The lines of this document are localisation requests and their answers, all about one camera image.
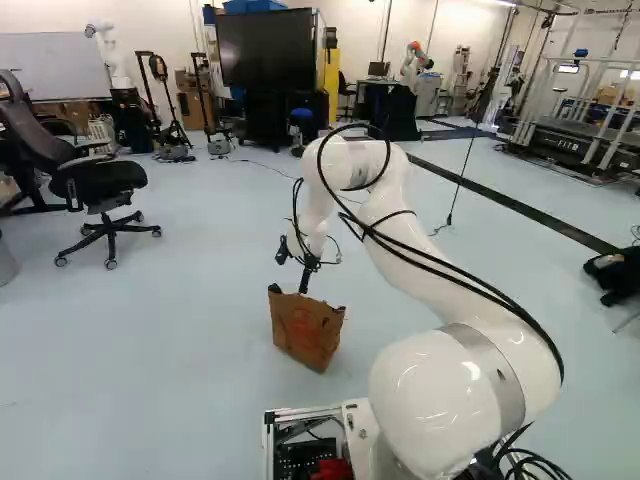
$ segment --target red component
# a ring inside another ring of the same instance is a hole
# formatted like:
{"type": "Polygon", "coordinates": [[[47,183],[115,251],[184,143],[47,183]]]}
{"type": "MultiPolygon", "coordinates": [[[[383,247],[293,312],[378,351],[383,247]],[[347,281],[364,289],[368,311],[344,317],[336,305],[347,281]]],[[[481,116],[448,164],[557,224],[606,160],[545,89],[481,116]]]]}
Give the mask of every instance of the red component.
{"type": "Polygon", "coordinates": [[[353,471],[349,463],[342,458],[320,460],[320,472],[311,475],[311,480],[353,480],[353,471]]]}

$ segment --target whiteboard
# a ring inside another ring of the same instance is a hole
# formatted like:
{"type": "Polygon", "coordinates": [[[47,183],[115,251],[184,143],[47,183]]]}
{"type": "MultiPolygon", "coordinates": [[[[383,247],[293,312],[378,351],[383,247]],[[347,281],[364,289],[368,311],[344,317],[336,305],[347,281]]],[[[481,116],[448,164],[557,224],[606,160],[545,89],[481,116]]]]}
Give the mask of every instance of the whiteboard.
{"type": "Polygon", "coordinates": [[[32,100],[111,98],[97,41],[84,32],[2,33],[0,69],[12,70],[32,100]]]}

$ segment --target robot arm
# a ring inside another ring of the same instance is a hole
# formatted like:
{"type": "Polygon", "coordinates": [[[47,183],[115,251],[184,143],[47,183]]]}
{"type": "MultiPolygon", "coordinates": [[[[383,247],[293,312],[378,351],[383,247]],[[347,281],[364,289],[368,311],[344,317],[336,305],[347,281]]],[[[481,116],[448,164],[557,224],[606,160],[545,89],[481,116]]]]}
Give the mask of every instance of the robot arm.
{"type": "Polygon", "coordinates": [[[115,25],[100,19],[90,20],[85,29],[84,35],[87,38],[93,38],[94,35],[102,40],[102,55],[104,62],[109,68],[109,76],[111,77],[111,86],[117,89],[133,88],[133,82],[127,75],[125,59],[118,50],[116,41],[113,38],[113,29],[115,25]]]}
{"type": "MultiPolygon", "coordinates": [[[[327,186],[336,192],[368,186],[369,198],[355,216],[379,233],[363,238],[371,260],[392,286],[424,302],[444,324],[388,347],[376,360],[369,400],[380,425],[379,443],[392,452],[392,465],[418,478],[454,478],[477,451],[553,403],[561,360],[489,286],[446,267],[444,255],[404,201],[406,154],[391,145],[385,169],[386,152],[385,142],[346,142],[337,135],[310,144],[302,158],[309,202],[298,222],[307,251],[294,227],[287,247],[294,256],[312,254],[319,261],[335,203],[327,186]],[[324,181],[318,168],[321,148],[324,181]],[[484,296],[438,273],[470,283],[484,296]]],[[[404,478],[397,472],[385,475],[404,478]]]]}
{"type": "Polygon", "coordinates": [[[424,69],[433,67],[433,60],[422,51],[420,42],[407,45],[407,53],[400,67],[400,84],[409,87],[415,95],[417,92],[418,75],[424,69]]]}

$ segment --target computer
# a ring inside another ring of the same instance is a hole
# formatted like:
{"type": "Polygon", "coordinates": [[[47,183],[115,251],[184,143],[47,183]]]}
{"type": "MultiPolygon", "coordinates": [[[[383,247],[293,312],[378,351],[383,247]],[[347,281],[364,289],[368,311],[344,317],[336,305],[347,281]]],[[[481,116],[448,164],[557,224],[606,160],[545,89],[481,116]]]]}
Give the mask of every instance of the computer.
{"type": "Polygon", "coordinates": [[[384,78],[389,73],[389,62],[370,62],[369,77],[384,78]]]}

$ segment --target floor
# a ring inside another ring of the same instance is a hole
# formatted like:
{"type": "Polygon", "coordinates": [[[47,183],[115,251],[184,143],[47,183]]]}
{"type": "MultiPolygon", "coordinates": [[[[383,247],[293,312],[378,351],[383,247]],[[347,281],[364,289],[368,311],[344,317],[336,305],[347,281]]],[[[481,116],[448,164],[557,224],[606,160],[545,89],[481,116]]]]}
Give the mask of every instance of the floor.
{"type": "MultiPolygon", "coordinates": [[[[443,121],[473,126],[471,120],[460,117],[449,117],[443,121]]],[[[427,128],[419,124],[423,131],[438,126],[425,123],[427,128]]],[[[416,157],[459,174],[469,143],[470,139],[461,139],[406,142],[402,145],[416,157]]],[[[640,198],[635,196],[638,183],[592,186],[511,155],[498,153],[493,147],[499,143],[490,138],[475,139],[464,176],[618,247],[628,246],[634,240],[630,228],[640,223],[640,198]]]]}
{"type": "MultiPolygon", "coordinates": [[[[424,154],[453,168],[463,146],[451,142],[431,142],[424,154]]],[[[472,157],[475,175],[498,171],[494,163],[516,165],[483,151],[472,157]]],[[[208,160],[203,148],[197,156],[192,165],[134,157],[150,182],[134,207],[162,225],[164,236],[121,235],[120,265],[112,272],[102,265],[100,243],[75,254],[68,267],[54,267],[56,252],[78,240],[83,214],[0,220],[22,267],[0,289],[0,478],[261,478],[265,409],[366,396],[382,347],[439,325],[428,308],[390,288],[335,221],[344,262],[323,268],[310,294],[347,306],[341,349],[321,376],[280,353],[271,344],[267,286],[278,282],[292,291],[300,278],[297,264],[278,267],[273,260],[282,219],[290,215],[292,181],[237,160],[293,177],[298,160],[252,147],[234,152],[232,161],[208,160]]],[[[506,168],[492,181],[516,192],[545,191],[547,177],[529,165],[522,169],[531,170],[518,177],[506,168]]],[[[453,189],[412,167],[406,194],[426,229],[444,220],[453,189]]],[[[616,215],[601,219],[612,233],[616,215]]],[[[581,273],[592,252],[469,192],[462,191],[454,227],[437,243],[515,297],[563,353],[562,396],[520,445],[575,479],[632,478],[640,322],[618,335],[611,330],[640,303],[605,309],[581,273]]]]}

